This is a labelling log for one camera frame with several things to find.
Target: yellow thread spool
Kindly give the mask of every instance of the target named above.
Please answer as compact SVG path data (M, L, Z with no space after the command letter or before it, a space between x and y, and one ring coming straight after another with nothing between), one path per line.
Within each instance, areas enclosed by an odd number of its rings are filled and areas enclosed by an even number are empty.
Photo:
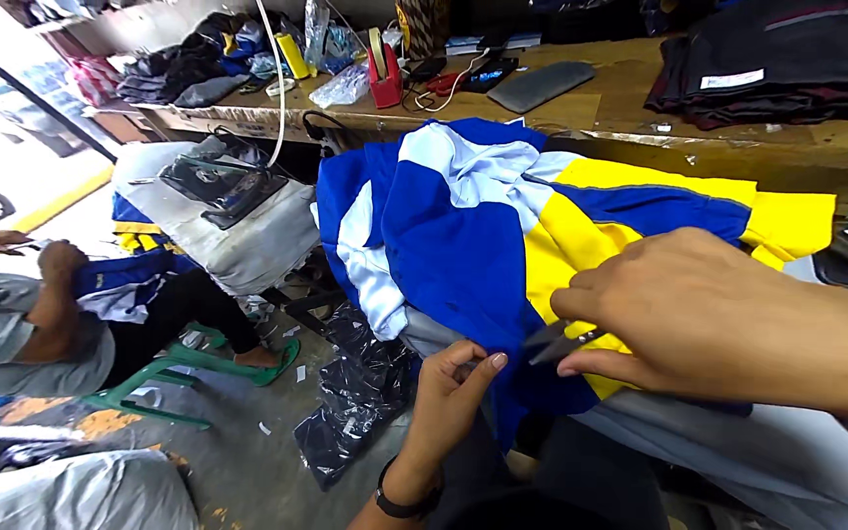
M280 51L284 53L287 59L287 65L290 67L290 72L296 79L309 78L309 68L306 68L306 63L303 61L303 55L300 54L300 48L297 43L293 42L293 37L289 35L276 34L277 45L280 46Z

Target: white cable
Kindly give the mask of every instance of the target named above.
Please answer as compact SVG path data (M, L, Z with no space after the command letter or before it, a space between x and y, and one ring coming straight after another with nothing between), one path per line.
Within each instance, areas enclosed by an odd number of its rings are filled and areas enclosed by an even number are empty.
M453 99L453 94L457 90L457 83L460 82L460 79L463 76L466 76L467 74L469 74L470 70L473 70L473 64L476 61L480 60L481 58L485 57L487 54L489 54L489 48L486 48L485 50L483 50L482 54L479 54L479 55L473 57L473 60L470 61L470 65L466 67L466 70L462 71L460 73L460 75L457 76L457 78L453 80L453 86L450 87L450 95L447 96L447 101L445 101L443 105L439 106L438 108L428 108L428 107L420 104L420 102L418 102L418 98L424 97L426 95L430 95L431 94L430 91L427 91L427 92L424 92L422 94L418 94L417 96L415 96L415 105L417 105L418 108L420 108L421 110L427 110L428 112L441 112L444 109L444 107L447 106L447 104L450 103L451 100Z
M277 86L285 87L284 84L284 68L280 63L280 51L277 50L277 39L273 36L273 29L270 27L270 20L266 18L266 9L262 0L256 0L257 6L260 7L260 17L264 19L266 27L266 35L270 38L270 47L273 48L273 60L277 65ZM287 120L287 98L284 96L286 90L280 90L280 130L277 131L277 143L273 147L273 155L270 156L270 161L266 163L267 167L273 165L277 161L277 155L280 154L280 146L284 143L284 122Z
M275 95L280 95L281 91L293 90L293 86L296 82L293 79L287 78L284 79L284 90L280 90L280 81L274 81L270 84L269 87L265 89L266 95L273 97Z

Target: smartphone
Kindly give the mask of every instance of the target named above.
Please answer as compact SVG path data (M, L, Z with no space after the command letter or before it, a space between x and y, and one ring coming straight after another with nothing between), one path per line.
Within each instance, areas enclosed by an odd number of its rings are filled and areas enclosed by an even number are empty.
M418 66L411 70L408 80L412 83L423 83L430 81L440 75L440 71L447 66L447 58L432 56L421 61Z

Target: green flip-flop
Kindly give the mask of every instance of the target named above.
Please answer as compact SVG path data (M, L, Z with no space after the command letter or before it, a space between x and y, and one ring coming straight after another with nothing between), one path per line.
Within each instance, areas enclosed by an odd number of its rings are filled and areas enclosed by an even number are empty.
M300 355L300 340L290 339L287 345L284 346L284 352L281 356L281 359L283 360L280 363L280 366L263 369L263 371L253 379L253 384L258 387L265 387L270 383L273 383L273 380L280 377L280 374L293 364L293 361L297 359L297 355Z

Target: ironing table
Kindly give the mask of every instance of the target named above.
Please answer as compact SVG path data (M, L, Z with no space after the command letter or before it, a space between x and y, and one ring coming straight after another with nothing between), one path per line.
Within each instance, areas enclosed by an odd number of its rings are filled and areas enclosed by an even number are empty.
M244 219L221 230L201 217L202 203L167 184L159 180L134 184L155 177L195 145L191 141L124 145L113 172L114 188L230 294L259 295L275 288L319 244L309 211L313 187L290 180Z

